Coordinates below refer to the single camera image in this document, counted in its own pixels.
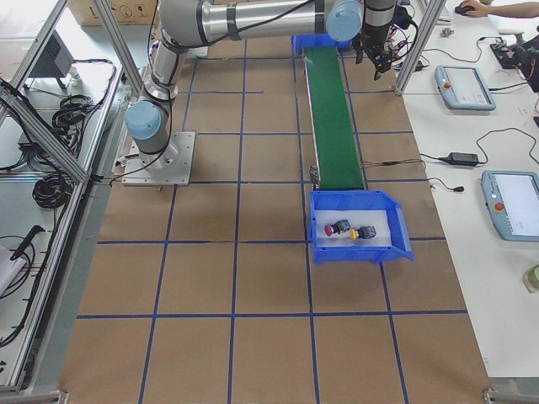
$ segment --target blue and white device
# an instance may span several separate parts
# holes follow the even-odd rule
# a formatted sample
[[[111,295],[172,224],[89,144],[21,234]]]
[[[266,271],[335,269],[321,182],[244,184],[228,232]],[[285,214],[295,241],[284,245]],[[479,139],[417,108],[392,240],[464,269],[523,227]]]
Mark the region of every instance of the blue and white device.
[[[505,240],[539,242],[539,177],[521,171],[485,171],[481,183],[494,226]]]
[[[438,66],[435,79],[441,96],[451,109],[492,111],[496,103],[476,67]]]

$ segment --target device screen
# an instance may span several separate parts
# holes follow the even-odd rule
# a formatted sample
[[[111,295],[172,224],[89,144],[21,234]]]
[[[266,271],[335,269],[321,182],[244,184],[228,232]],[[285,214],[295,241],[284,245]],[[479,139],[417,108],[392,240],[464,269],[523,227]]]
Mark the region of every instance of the device screen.
[[[539,191],[531,175],[495,174],[511,232],[539,236]]]
[[[488,104],[486,94],[473,69],[446,67],[445,71],[459,104]]]

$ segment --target blue joint cap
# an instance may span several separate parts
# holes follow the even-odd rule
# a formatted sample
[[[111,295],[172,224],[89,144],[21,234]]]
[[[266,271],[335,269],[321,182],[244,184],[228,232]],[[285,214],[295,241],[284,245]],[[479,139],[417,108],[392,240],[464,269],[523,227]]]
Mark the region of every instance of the blue joint cap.
[[[331,9],[326,31],[338,42],[352,40],[361,28],[361,6],[356,0],[343,0]]]
[[[125,126],[135,140],[151,139],[161,127],[159,108],[149,101],[139,101],[125,112]]]

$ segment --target green conveyor belt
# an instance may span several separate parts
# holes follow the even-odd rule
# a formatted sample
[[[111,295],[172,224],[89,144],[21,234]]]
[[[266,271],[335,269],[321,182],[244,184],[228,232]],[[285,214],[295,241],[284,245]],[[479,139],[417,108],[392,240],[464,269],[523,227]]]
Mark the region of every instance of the green conveyor belt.
[[[363,189],[339,56],[334,47],[304,48],[320,189]]]

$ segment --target blue bin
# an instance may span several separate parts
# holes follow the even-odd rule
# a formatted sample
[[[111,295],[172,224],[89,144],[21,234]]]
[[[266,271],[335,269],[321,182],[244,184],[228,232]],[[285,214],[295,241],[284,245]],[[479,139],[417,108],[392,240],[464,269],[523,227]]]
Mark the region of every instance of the blue bin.
[[[337,49],[349,49],[352,41],[337,42],[332,40],[328,34],[322,35],[294,35],[292,36],[292,46],[298,55],[303,52],[303,48],[317,46],[337,46]]]
[[[350,242],[346,247],[328,247],[325,243],[328,236],[317,232],[317,215],[321,210],[354,211],[385,210],[389,228],[391,245],[368,246]],[[404,221],[401,205],[383,191],[312,191],[311,192],[311,236],[314,260],[317,264],[323,261],[371,261],[380,263],[401,257],[414,260],[414,253],[408,237],[408,229]]]

